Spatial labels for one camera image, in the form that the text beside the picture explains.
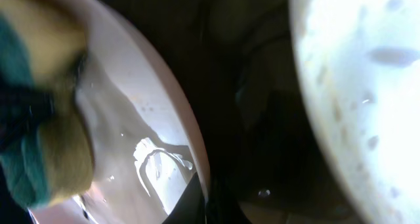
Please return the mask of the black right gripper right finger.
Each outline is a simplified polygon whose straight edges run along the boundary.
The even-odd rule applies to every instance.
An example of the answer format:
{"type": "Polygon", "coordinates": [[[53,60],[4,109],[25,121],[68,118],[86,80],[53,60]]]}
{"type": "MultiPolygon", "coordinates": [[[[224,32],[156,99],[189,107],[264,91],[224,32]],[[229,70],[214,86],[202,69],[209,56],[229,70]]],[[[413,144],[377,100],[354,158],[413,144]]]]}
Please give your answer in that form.
{"type": "Polygon", "coordinates": [[[224,179],[215,177],[206,204],[207,224],[251,224],[224,179]]]}

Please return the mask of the pink rimmed plate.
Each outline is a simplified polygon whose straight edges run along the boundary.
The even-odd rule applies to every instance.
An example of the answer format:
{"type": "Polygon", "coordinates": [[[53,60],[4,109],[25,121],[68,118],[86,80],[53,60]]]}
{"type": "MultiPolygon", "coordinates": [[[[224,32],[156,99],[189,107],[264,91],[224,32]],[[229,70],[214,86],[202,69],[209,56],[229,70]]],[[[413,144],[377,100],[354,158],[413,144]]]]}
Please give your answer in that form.
{"type": "Polygon", "coordinates": [[[73,201],[90,223],[163,223],[197,173],[208,201],[203,138],[177,79],[153,45],[98,0],[54,0],[87,33],[77,90],[93,141],[90,189],[73,201]]]}

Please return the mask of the green and yellow sponge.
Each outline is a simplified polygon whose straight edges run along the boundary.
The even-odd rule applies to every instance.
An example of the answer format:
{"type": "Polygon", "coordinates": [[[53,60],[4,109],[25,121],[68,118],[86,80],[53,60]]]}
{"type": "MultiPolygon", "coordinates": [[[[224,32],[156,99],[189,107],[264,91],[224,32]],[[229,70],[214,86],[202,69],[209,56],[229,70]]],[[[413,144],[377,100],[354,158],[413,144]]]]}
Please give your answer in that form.
{"type": "Polygon", "coordinates": [[[1,169],[12,199],[43,208],[85,192],[95,165],[75,103],[80,22],[51,0],[1,0],[1,169]]]}

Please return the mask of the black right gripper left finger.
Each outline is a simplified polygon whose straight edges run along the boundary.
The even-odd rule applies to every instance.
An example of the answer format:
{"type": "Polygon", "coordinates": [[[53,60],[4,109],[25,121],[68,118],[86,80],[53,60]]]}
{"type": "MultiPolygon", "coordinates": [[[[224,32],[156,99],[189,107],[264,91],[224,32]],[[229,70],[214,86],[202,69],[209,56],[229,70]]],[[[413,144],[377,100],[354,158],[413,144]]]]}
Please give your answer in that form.
{"type": "Polygon", "coordinates": [[[197,173],[162,224],[206,224],[205,199],[197,173]]]}

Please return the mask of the white plate with wet spots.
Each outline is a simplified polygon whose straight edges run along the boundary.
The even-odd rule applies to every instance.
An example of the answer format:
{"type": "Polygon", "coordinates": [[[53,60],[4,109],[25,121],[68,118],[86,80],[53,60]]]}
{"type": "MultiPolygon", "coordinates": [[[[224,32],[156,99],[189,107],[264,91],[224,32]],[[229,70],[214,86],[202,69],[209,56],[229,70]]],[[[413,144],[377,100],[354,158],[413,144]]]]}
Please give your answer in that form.
{"type": "Polygon", "coordinates": [[[366,223],[419,222],[419,0],[289,0],[320,150],[366,223]]]}

